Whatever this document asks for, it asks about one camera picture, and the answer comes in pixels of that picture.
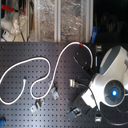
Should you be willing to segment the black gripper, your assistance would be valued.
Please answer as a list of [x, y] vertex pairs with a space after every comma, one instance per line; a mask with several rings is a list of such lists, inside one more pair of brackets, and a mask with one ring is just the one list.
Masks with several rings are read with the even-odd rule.
[[89, 78], [92, 78], [96, 74], [93, 68], [93, 59], [86, 48], [79, 48], [74, 55], [74, 60], [85, 71]]

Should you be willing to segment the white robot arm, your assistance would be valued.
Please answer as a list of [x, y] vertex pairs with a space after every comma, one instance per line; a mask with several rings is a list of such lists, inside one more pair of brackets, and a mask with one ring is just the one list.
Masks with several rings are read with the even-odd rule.
[[83, 81], [75, 81], [74, 84], [87, 87], [81, 98], [91, 108], [101, 110], [101, 103], [111, 108], [119, 106], [128, 91], [128, 52], [122, 46], [112, 47], [88, 85]]

